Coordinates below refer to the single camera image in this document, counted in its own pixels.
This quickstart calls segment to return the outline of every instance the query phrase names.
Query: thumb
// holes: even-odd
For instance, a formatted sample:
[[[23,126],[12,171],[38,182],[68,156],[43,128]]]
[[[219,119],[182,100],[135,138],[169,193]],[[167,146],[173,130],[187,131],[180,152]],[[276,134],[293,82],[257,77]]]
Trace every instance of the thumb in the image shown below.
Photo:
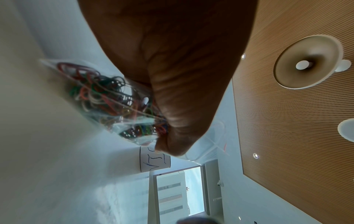
[[[198,139],[181,135],[178,129],[170,126],[169,132],[157,139],[155,150],[172,156],[182,156]]]

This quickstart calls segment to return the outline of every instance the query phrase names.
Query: hand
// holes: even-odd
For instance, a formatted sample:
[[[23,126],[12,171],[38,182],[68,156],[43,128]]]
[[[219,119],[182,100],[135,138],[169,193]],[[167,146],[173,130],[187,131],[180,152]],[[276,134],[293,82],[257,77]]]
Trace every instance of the hand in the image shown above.
[[[79,0],[126,78],[150,85],[169,133],[156,150],[186,153],[209,128],[251,33],[257,0]]]

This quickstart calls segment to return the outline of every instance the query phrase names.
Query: window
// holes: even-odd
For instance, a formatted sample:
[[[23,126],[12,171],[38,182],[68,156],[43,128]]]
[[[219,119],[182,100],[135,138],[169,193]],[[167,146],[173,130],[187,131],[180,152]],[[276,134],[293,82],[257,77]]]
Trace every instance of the window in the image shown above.
[[[204,174],[204,167],[197,166],[154,176],[157,224],[209,213]]]

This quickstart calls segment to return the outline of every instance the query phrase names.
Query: white building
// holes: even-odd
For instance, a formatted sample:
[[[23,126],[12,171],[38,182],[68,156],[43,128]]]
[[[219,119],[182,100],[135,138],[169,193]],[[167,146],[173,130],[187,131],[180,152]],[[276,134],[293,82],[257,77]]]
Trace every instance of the white building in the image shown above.
[[[188,217],[190,210],[184,171],[158,176],[156,181],[160,224],[175,224],[179,219]]]

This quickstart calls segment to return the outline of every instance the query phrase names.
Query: wooden ceiling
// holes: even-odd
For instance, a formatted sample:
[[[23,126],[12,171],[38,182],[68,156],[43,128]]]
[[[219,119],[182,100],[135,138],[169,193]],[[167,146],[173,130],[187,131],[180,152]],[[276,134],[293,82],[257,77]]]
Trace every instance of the wooden ceiling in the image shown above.
[[[273,77],[282,51],[316,34],[339,39],[354,62],[354,1],[260,0],[233,77],[243,171],[323,224],[352,224],[354,143],[337,126],[354,118],[354,66],[303,90]]]

